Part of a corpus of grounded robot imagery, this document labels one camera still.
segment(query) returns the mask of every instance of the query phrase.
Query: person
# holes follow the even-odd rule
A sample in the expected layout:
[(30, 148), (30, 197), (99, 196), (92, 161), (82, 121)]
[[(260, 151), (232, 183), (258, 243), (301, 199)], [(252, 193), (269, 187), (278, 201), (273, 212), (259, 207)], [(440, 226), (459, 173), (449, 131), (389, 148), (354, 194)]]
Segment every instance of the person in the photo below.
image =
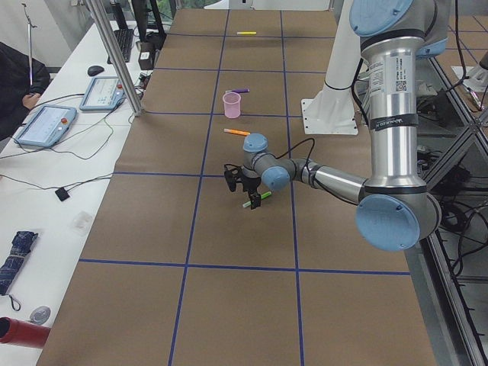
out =
[(0, 42), (0, 141), (10, 137), (39, 101), (50, 82), (44, 64)]

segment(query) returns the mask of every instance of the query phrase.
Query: umbrella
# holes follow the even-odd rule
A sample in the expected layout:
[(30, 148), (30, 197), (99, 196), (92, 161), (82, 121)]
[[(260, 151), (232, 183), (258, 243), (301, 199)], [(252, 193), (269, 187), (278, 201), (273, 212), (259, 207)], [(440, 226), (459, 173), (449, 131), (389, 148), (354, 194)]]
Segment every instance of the umbrella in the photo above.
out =
[(24, 259), (31, 252), (31, 246), (37, 238), (36, 233), (31, 231), (17, 231), (17, 235), (12, 240), (12, 249), (10, 255), (5, 260), (5, 264), (0, 267), (0, 295), (6, 295), (15, 276), (21, 269)]

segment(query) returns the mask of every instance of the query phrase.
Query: computer mouse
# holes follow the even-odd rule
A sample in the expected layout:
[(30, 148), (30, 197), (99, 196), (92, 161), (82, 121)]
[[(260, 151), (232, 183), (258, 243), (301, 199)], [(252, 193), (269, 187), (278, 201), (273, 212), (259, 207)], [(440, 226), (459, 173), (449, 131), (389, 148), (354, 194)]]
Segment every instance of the computer mouse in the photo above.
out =
[(100, 72), (103, 72), (105, 71), (105, 69), (101, 66), (98, 66), (98, 65), (93, 65), (93, 66), (90, 66), (88, 68), (88, 75), (89, 76), (95, 76), (95, 75), (98, 75)]

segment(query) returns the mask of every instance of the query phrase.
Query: sticker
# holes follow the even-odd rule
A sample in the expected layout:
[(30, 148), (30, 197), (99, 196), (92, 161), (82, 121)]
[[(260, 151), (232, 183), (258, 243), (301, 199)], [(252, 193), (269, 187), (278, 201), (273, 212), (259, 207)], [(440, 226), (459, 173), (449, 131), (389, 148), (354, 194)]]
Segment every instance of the sticker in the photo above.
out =
[(413, 91), (412, 53), (392, 53), (387, 57), (387, 94), (411, 93)]
[(378, 93), (384, 93), (384, 64), (382, 62), (377, 62), (371, 65), (369, 69), (370, 96), (372, 97)]

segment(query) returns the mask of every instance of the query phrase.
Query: keyboard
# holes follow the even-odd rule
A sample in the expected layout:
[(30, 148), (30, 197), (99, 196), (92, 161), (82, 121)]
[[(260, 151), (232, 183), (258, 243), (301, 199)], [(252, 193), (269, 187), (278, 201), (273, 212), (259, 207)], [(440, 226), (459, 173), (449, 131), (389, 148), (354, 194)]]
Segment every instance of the keyboard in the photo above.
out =
[[(117, 29), (114, 30), (114, 35), (119, 43), (120, 51), (122, 51), (122, 56), (124, 56), (124, 61), (128, 63), (130, 61), (130, 52), (132, 51), (134, 29)], [(107, 63), (112, 63), (110, 57), (108, 57)]]

